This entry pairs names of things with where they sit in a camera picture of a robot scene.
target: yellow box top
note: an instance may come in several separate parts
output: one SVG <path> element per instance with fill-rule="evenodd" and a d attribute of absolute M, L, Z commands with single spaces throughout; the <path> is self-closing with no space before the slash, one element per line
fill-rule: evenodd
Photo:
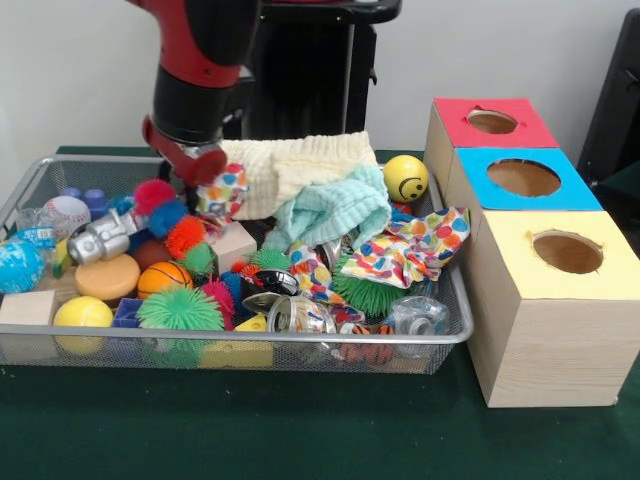
<path fill-rule="evenodd" d="M 640 300 L 640 260 L 608 213 L 485 218 L 522 298 Z"/>

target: red box top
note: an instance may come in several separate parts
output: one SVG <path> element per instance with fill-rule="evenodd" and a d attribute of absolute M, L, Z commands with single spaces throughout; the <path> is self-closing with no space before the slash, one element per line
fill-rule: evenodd
<path fill-rule="evenodd" d="M 454 147 L 558 147 L 526 98 L 436 98 L 434 101 Z"/>

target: white wall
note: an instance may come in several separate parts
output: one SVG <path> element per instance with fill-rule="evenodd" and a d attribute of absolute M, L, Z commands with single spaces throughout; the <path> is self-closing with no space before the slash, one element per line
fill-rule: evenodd
<path fill-rule="evenodd" d="M 0 11 L 0 201 L 61 144 L 141 145 L 159 35 L 123 0 L 20 0 Z M 367 128 L 422 149 L 431 98 L 528 96 L 576 160 L 632 0 L 405 0 L 378 28 Z"/>

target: colorful polka dot cloth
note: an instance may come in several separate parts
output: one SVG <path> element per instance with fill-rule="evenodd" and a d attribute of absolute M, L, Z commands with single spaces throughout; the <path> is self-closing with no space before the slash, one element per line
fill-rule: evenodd
<path fill-rule="evenodd" d="M 438 280 L 468 236 L 466 208 L 449 208 L 410 221 L 393 219 L 384 233 L 356 250 L 342 273 L 399 288 L 409 288 L 425 277 Z"/>
<path fill-rule="evenodd" d="M 302 294 L 316 302 L 325 303 L 338 327 L 346 322 L 363 322 L 364 314 L 347 305 L 332 288 L 331 272 L 320 256 L 308 245 L 297 241 L 289 249 L 291 273 L 300 284 Z"/>
<path fill-rule="evenodd" d="M 198 188 L 198 212 L 218 224 L 231 223 L 249 190 L 244 166 L 230 163 L 211 185 Z"/>

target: cream knit cloth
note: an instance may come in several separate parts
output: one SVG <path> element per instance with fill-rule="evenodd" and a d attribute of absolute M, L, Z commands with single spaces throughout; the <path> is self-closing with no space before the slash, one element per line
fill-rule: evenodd
<path fill-rule="evenodd" d="M 249 191 L 236 220 L 273 215 L 309 185 L 343 180 L 361 166 L 375 166 L 367 132 L 298 140 L 225 140 L 229 163 L 241 163 Z"/>

